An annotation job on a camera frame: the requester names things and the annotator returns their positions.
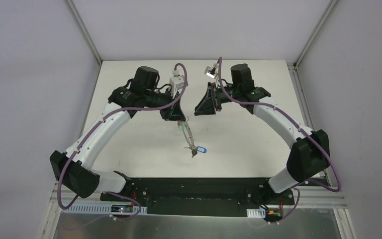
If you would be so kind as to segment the keyring with black key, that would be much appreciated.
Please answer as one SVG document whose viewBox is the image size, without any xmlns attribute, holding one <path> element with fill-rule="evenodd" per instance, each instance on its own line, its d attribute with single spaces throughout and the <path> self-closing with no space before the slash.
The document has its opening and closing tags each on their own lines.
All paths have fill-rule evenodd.
<svg viewBox="0 0 382 239">
<path fill-rule="evenodd" d="M 194 137 L 191 131 L 191 128 L 187 121 L 177 121 L 178 128 L 180 128 L 183 132 L 183 135 L 186 139 L 188 146 L 191 150 L 191 157 L 194 158 L 197 155 L 197 147 L 195 145 Z"/>
</svg>

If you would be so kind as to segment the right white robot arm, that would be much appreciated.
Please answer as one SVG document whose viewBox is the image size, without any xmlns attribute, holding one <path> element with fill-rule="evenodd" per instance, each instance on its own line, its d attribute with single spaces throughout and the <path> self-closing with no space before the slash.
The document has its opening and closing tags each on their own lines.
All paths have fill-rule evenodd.
<svg viewBox="0 0 382 239">
<path fill-rule="evenodd" d="M 267 123 L 285 141 L 290 148 L 286 166 L 263 185 L 262 191 L 265 202 L 275 204 L 282 198 L 282 192 L 330 166 L 328 135 L 303 126 L 279 108 L 266 89 L 255 86 L 246 63 L 232 66 L 230 72 L 232 83 L 221 78 L 220 63 L 205 69 L 205 75 L 214 81 L 207 84 L 206 94 L 194 114 L 214 115 L 221 111 L 222 104 L 235 102 Z"/>
</svg>

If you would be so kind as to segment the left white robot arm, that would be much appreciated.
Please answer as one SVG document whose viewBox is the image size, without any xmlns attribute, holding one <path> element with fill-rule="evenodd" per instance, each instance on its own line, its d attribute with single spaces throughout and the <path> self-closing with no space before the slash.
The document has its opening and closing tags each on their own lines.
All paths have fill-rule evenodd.
<svg viewBox="0 0 382 239">
<path fill-rule="evenodd" d="M 94 192 L 112 192 L 119 201 L 127 201 L 132 188 L 126 178 L 117 172 L 93 169 L 100 152 L 111 138 L 139 111 L 159 111 L 165 121 L 185 121 L 180 98 L 188 86 L 187 75 L 181 74 L 177 64 L 166 90 L 158 87 L 159 71 L 140 66 L 125 86 L 113 90 L 102 112 L 86 132 L 66 150 L 54 151 L 50 163 L 58 181 L 80 198 Z"/>
</svg>

